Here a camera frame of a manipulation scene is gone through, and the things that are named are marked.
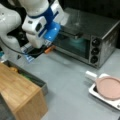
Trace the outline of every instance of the silver oven body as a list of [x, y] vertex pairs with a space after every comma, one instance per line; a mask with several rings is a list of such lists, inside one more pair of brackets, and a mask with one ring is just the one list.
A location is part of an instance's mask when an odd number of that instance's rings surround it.
[[99, 68], [115, 50], [120, 21], [67, 8], [56, 49]]

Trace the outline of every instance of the wooden cabinet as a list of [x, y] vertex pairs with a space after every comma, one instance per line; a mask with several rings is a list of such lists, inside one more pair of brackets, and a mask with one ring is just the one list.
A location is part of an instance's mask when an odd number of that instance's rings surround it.
[[0, 92], [16, 120], [40, 120], [47, 112], [41, 88], [2, 63]]

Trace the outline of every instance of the wire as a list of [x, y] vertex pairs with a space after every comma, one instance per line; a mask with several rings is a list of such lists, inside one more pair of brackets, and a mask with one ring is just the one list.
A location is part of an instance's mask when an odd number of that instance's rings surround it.
[[10, 50], [12, 50], [12, 51], [14, 51], [14, 52], [16, 52], [16, 53], [22, 54], [22, 55], [28, 55], [28, 56], [41, 55], [41, 54], [44, 53], [44, 51], [47, 49], [47, 47], [46, 47], [45, 45], [43, 45], [42, 48], [41, 48], [41, 52], [39, 52], [39, 53], [36, 53], [36, 54], [22, 53], [22, 52], [19, 52], [19, 51], [14, 50], [14, 49], [12, 49], [11, 47], [9, 47], [8, 45], [6, 45], [6, 44], [3, 42], [3, 40], [1, 39], [1, 37], [0, 37], [0, 41], [1, 41], [7, 48], [9, 48]]

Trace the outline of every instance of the table surface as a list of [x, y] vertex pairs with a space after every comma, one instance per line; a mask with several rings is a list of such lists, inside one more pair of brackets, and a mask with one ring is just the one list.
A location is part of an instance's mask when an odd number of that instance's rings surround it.
[[24, 69], [48, 85], [49, 110], [42, 120], [118, 120], [120, 111], [88, 93], [93, 82], [85, 77], [85, 72], [107, 73], [120, 78], [119, 49], [100, 69], [57, 51], [39, 56]]

